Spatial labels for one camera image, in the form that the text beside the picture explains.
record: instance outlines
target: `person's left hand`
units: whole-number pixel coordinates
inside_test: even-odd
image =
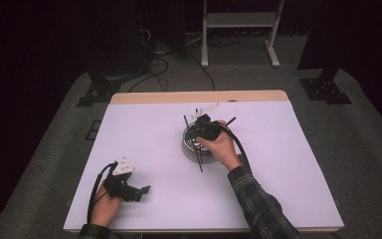
[[[107,227],[116,217],[122,198],[110,197],[103,184],[104,182],[100,185],[97,194],[95,195],[95,200],[98,201],[93,208],[90,224]]]

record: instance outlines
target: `floor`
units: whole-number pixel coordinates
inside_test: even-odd
[[[209,48],[209,68],[199,66],[200,49],[190,46],[152,62],[152,72],[125,82],[120,92],[284,90],[323,171],[345,227],[336,235],[303,233],[304,238],[382,238],[382,118],[359,84],[339,71],[335,82],[352,104],[328,105],[308,99],[300,78],[319,70],[296,69],[306,36],[279,35],[275,49],[281,67],[274,69],[263,40],[233,37],[225,47]],[[0,238],[75,238],[63,230],[78,183],[93,147],[86,135],[101,120],[107,103],[76,107],[91,79],[81,75],[55,115],[30,164],[0,216]],[[245,238],[247,235],[144,235],[143,238]],[[141,238],[140,235],[126,235]]]

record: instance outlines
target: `person's right hand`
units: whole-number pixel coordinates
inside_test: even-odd
[[[220,120],[219,123],[226,126],[226,123],[222,120]],[[221,131],[218,138],[213,141],[206,140],[202,137],[197,137],[196,139],[200,144],[207,147],[213,153],[213,156],[229,171],[242,165],[235,153],[234,141],[224,131]]]

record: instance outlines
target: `hand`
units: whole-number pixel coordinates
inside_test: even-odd
[[[95,195],[97,202],[93,208],[90,224],[107,227],[116,217],[122,198],[110,197],[103,184],[104,182],[100,185]]]
[[[222,120],[219,123],[226,126],[226,123]],[[221,131],[218,138],[213,141],[202,137],[197,137],[196,139],[200,144],[207,147],[213,153],[213,156],[228,170],[231,171],[235,167],[242,165],[235,153],[234,141],[224,131]]]

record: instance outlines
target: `sleeve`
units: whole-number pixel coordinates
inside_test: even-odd
[[[251,173],[239,166],[228,174],[251,229],[251,238],[301,238],[282,213],[279,202],[266,193]]]
[[[111,231],[107,227],[85,224],[80,231],[78,239],[108,239],[110,233]]]

